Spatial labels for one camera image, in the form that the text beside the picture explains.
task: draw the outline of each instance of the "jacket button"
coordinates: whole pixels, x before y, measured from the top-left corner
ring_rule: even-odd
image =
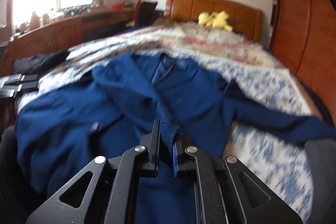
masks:
[[[90,128],[90,130],[91,130],[92,133],[97,131],[97,129],[98,129],[98,125],[99,125],[98,122],[94,122],[94,123],[92,124],[92,126],[91,126],[91,128]]]

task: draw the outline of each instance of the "blue and white floral sheet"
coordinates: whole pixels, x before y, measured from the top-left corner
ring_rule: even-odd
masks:
[[[209,52],[166,47],[158,34],[139,39],[110,37],[71,48],[67,61],[41,78],[39,92],[22,97],[18,111],[38,96],[78,80],[97,65],[106,65],[119,54],[137,51],[143,54],[165,52],[177,58],[192,58],[206,69],[216,70],[236,82],[246,96],[270,109],[295,115],[311,115],[311,110],[287,69],[274,69],[214,56]],[[284,143],[273,135],[253,127],[233,124],[223,155],[235,155],[306,222],[310,216],[313,184],[304,149]]]

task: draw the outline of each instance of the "wooden wardrobe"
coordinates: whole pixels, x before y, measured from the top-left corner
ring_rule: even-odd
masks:
[[[336,11],[330,0],[276,0],[273,54],[328,107],[336,122]]]

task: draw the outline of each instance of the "triangular cutout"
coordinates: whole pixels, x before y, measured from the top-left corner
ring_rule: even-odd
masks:
[[[246,173],[240,173],[239,177],[244,186],[250,205],[253,208],[271,200],[270,196],[266,194]]]
[[[92,177],[92,172],[86,172],[73,185],[71,185],[66,192],[64,192],[59,197],[59,200],[74,208],[79,208],[83,201],[87,187],[89,187]]]

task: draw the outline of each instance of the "jacket sleeve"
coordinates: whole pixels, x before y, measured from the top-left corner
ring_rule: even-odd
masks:
[[[233,120],[258,127],[287,142],[336,137],[335,128],[316,117],[295,116],[270,110],[247,98],[234,80],[226,86],[223,98],[224,108],[233,112]]]

